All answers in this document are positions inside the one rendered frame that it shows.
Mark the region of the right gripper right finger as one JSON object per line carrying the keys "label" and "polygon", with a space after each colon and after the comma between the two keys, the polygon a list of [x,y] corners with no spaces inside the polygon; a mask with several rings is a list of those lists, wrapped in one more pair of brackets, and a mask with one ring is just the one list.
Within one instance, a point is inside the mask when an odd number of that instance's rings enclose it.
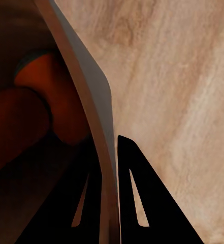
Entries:
{"label": "right gripper right finger", "polygon": [[[121,244],[204,244],[136,142],[117,138]],[[149,227],[138,224],[132,171]]]}

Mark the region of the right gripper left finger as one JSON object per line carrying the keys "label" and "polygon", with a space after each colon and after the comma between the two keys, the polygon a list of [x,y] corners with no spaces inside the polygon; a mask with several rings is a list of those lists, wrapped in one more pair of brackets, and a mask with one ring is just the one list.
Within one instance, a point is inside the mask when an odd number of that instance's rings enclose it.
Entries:
{"label": "right gripper left finger", "polygon": [[[80,224],[71,227],[88,177]],[[93,138],[77,153],[14,244],[100,244],[102,170]]]}

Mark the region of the can of soda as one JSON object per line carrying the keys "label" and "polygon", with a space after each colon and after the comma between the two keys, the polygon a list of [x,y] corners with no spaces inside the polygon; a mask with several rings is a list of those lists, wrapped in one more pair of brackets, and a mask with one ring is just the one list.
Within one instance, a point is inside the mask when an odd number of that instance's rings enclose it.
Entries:
{"label": "can of soda", "polygon": [[15,86],[0,91],[0,169],[43,138],[51,116],[35,91]]}
{"label": "can of soda", "polygon": [[14,69],[13,82],[45,101],[51,129],[62,142],[76,147],[92,135],[67,64],[56,51],[39,49],[25,56]]}

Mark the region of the trash can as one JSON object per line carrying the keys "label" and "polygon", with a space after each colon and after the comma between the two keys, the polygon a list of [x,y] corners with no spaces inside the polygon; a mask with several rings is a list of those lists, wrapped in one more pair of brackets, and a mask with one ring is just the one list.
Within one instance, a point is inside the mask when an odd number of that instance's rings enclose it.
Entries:
{"label": "trash can", "polygon": [[[104,72],[54,0],[0,0],[0,92],[16,65],[54,50],[67,64],[92,135],[76,147],[52,131],[0,169],[0,244],[14,244],[82,146],[93,138],[102,170],[100,244],[121,244],[112,97]],[[88,177],[71,227],[80,224]]]}

